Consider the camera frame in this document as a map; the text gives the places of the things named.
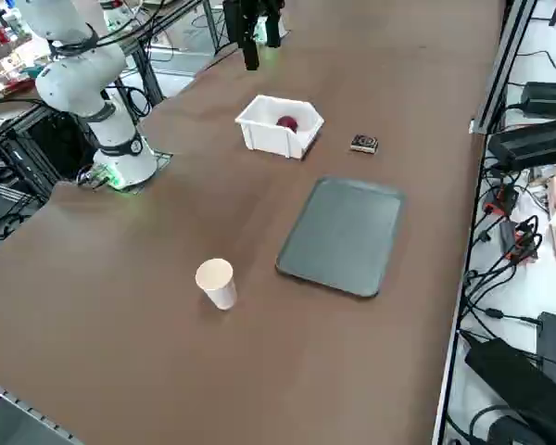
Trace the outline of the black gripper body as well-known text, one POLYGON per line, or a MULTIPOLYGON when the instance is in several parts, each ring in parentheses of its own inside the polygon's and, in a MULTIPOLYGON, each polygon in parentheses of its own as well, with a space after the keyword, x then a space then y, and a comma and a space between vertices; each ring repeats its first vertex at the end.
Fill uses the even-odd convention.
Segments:
POLYGON ((279 18, 283 9, 282 0, 224 0, 222 9, 225 18, 238 20, 244 16, 256 15, 257 17, 279 18))

